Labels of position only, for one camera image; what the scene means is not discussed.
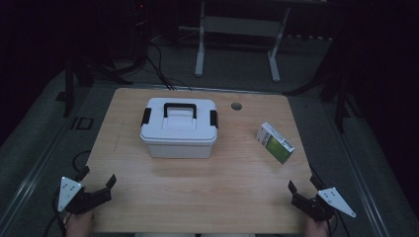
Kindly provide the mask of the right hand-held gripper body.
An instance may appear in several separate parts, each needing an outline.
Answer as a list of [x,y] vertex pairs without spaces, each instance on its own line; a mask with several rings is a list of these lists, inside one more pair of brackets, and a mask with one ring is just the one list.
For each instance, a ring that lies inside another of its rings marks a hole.
[[296,197],[292,195],[292,205],[315,221],[331,219],[336,210],[353,218],[357,216],[356,212],[335,188],[318,191],[313,198],[306,198],[301,194],[298,194]]

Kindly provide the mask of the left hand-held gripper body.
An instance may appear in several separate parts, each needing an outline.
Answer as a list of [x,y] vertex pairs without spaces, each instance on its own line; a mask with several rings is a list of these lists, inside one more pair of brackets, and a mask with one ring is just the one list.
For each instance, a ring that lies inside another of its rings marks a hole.
[[82,214],[111,199],[111,190],[108,190],[106,186],[93,193],[86,193],[85,187],[81,183],[62,177],[56,210]]

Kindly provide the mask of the white storage box black handle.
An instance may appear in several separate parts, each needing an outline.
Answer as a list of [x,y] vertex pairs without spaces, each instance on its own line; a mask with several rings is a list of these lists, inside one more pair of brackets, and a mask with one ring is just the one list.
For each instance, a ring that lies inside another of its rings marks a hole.
[[216,105],[208,99],[152,98],[140,126],[153,158],[210,158],[217,132]]

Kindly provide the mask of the person's right hand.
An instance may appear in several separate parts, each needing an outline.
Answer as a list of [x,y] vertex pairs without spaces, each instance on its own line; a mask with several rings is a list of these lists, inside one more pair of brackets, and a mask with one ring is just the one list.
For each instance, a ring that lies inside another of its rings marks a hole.
[[315,221],[311,217],[306,218],[305,237],[330,237],[330,222],[329,221]]

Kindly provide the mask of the person's left hand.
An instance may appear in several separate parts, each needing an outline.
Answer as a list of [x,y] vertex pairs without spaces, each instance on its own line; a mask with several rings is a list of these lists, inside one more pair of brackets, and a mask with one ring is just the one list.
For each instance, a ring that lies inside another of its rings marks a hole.
[[68,213],[66,216],[66,237],[90,237],[94,223],[92,210],[82,213]]

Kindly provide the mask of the green and white carton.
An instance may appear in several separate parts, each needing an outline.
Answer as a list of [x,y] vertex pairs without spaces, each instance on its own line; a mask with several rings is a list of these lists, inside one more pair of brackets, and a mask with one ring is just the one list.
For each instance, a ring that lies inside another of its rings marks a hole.
[[294,146],[267,122],[261,124],[256,139],[281,164],[285,164],[295,151]]

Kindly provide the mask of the black metal stand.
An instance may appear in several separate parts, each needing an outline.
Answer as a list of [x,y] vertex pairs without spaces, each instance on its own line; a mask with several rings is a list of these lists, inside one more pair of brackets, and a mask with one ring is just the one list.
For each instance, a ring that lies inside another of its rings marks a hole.
[[144,59],[136,58],[130,66],[120,69],[110,69],[87,54],[83,54],[80,51],[72,52],[65,64],[64,91],[60,92],[56,97],[58,101],[64,103],[63,116],[68,118],[75,104],[74,78],[77,78],[82,87],[91,87],[94,83],[92,72],[95,71],[110,81],[123,85],[132,85],[132,82],[124,79],[122,75],[139,69],[144,62]]
[[336,100],[334,123],[337,129],[344,133],[345,101],[356,58],[357,41],[350,35],[341,33],[331,42],[313,78],[308,83],[285,92],[285,95],[300,95],[316,86],[323,85],[319,95],[320,101],[331,103]]

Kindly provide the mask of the white metal desk frame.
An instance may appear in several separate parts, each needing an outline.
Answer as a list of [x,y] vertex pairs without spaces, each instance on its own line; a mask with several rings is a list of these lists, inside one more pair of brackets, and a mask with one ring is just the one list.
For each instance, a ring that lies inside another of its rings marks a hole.
[[276,21],[264,21],[253,19],[240,19],[212,16],[206,13],[206,0],[201,0],[200,26],[199,26],[199,47],[196,59],[195,75],[200,77],[204,73],[205,65],[205,33],[220,33],[253,37],[269,37],[275,40],[274,46],[267,51],[268,63],[274,83],[281,81],[279,66],[276,55],[284,36],[284,31],[291,12],[286,7],[282,19]]

